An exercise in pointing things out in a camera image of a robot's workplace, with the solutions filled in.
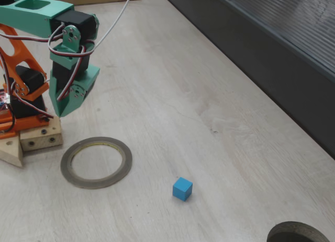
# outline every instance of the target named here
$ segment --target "white cable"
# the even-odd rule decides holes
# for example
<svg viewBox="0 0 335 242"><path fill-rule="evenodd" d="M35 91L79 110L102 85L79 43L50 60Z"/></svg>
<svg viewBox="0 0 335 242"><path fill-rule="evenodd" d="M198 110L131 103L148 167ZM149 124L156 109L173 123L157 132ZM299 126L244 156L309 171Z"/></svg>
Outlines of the white cable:
<svg viewBox="0 0 335 242"><path fill-rule="evenodd" d="M59 34L57 36L55 36L55 39L59 39L60 37L62 37L63 34ZM8 38L8 39L18 39L18 40L32 40L32 41L42 41L42 42L47 42L49 40L49 38L40 38L40 37L29 37L29 36L14 36L14 35L10 35L10 34L2 34L0 33L1 37L4 38Z"/></svg>
<svg viewBox="0 0 335 242"><path fill-rule="evenodd" d="M13 88L14 88L14 85L15 85L16 83L12 83L12 86L10 87L10 92L12 93L12 91L13 91Z"/></svg>
<svg viewBox="0 0 335 242"><path fill-rule="evenodd" d="M35 110L37 110L38 112L40 112L40 113L46 115L47 117L53 118L53 115L47 113L47 112L44 111L44 110L41 110L41 109L37 108L36 106L32 105L31 103L28 103L26 100L23 100L23 99L18 95L18 93L16 93L16 97L17 97L17 99L18 99L19 101L21 101L21 102L24 103L25 105L28 105L28 106L32 107L33 109L35 109Z"/></svg>
<svg viewBox="0 0 335 242"><path fill-rule="evenodd" d="M82 52L81 53L84 53L85 52L85 47L82 46ZM80 64L81 64L81 61L82 61L82 57L80 57L77 61L77 64L75 65L75 68L73 70L73 73L68 81L68 83L65 85L64 89L62 90L62 92L59 94L58 98L57 98L57 101L60 101L62 99L62 97L64 96L64 94L66 93L66 91L70 88L73 80L74 80L74 77L76 76L78 70L79 70L79 67L80 67Z"/></svg>
<svg viewBox="0 0 335 242"><path fill-rule="evenodd" d="M96 46L94 47L94 49L96 49L101 43L102 41L108 36L108 34L111 32L111 30L115 27L116 23L118 22L118 20L121 18L122 14L124 13L128 3L130 2L130 0L127 0L124 7L122 8L120 14L118 15L118 17L116 18L116 20L114 21L114 23L112 24L112 26L107 30L107 32L104 34L104 36L100 39L100 41L98 41L98 43L96 44Z"/></svg>
<svg viewBox="0 0 335 242"><path fill-rule="evenodd" d="M114 21L114 23L112 24L112 26L107 30L107 32L104 34L103 37L101 37L101 39L98 41L98 43L94 46L94 48L90 51L87 51L85 53L64 53L64 52L60 52L60 51L56 51L54 49L52 49L52 47L50 46L50 43L51 43L51 39L53 39L53 36L58 32L58 30L60 30L61 28L64 27L64 23L61 24L61 26L59 26L56 31L54 33L52 33L49 41L48 41L48 47L49 47L49 50L56 54L56 55L68 55L68 56L73 56L73 57L82 57L83 54L85 55L90 55L92 54L97 48L98 46L102 43L102 41L108 36L108 34L111 32L111 30L115 27L116 23L118 22L118 20L121 18L122 14L124 13L126 7L128 6L130 0L127 0L124 7L122 8L120 14L118 15L118 17L116 18L116 20Z"/></svg>
<svg viewBox="0 0 335 242"><path fill-rule="evenodd" d="M5 83L7 85L7 94L10 95L10 87L9 87L9 80L8 80L9 79L9 74L7 73L7 70L6 70L7 65L6 65L5 59L1 55L1 53L0 53L0 61L1 61L2 68L3 68L4 73L5 73Z"/></svg>

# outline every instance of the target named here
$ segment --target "tape roll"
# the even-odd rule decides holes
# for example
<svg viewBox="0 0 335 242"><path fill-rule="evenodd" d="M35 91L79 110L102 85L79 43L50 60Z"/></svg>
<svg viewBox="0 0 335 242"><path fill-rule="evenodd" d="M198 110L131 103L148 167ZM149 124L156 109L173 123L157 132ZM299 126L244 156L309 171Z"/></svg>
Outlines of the tape roll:
<svg viewBox="0 0 335 242"><path fill-rule="evenodd" d="M107 145L120 152L122 162L116 172L101 179L85 179L79 177L72 168L72 159L83 149L93 145ZM64 178L79 188L100 189L109 187L124 178L131 169L132 154L127 145L111 137L91 137L72 145L63 155L61 160L61 171Z"/></svg>

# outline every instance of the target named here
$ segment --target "dark metal panel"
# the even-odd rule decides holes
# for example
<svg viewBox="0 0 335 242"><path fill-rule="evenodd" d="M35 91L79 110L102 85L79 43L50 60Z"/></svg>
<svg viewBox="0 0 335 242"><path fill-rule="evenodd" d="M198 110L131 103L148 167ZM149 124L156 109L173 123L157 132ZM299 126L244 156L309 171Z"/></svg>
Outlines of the dark metal panel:
<svg viewBox="0 0 335 242"><path fill-rule="evenodd" d="M225 0L169 0L335 158L335 84Z"/></svg>
<svg viewBox="0 0 335 242"><path fill-rule="evenodd" d="M226 0L327 70L335 82L335 0Z"/></svg>

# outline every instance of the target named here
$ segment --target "blue cube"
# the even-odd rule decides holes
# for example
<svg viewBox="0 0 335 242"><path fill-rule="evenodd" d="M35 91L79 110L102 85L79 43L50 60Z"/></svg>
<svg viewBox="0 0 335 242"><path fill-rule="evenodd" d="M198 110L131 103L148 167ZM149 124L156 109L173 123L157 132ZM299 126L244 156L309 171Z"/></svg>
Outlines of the blue cube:
<svg viewBox="0 0 335 242"><path fill-rule="evenodd" d="M175 197L186 201L186 199L192 194L192 187L192 182L186 180L185 178L179 178L173 185L172 194Z"/></svg>

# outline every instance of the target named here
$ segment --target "robotic arm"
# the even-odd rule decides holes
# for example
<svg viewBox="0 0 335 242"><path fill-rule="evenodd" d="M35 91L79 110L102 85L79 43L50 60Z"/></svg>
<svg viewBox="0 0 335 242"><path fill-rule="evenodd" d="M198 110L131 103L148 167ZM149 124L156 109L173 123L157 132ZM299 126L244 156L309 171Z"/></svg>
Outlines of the robotic arm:
<svg viewBox="0 0 335 242"><path fill-rule="evenodd" d="M46 117L50 115L45 112L42 93L48 88L58 116L66 116L81 106L100 70L89 65L98 26L95 15L75 11L69 3L53 0L0 0L0 30L5 33L0 34L0 37L8 38L15 49L14 55L9 56L0 48L0 64L5 71L6 81L4 92L10 97L5 108L8 110L6 114L0 111L0 131L5 132L13 117L15 125L11 132L27 129L26 125L29 128L41 126L42 119L47 122ZM19 37L13 28L37 37ZM50 47L52 41L59 39L62 39L60 44ZM50 59L53 61L50 87L45 72L22 40L48 43ZM29 68L20 66L21 62L26 62Z"/></svg>

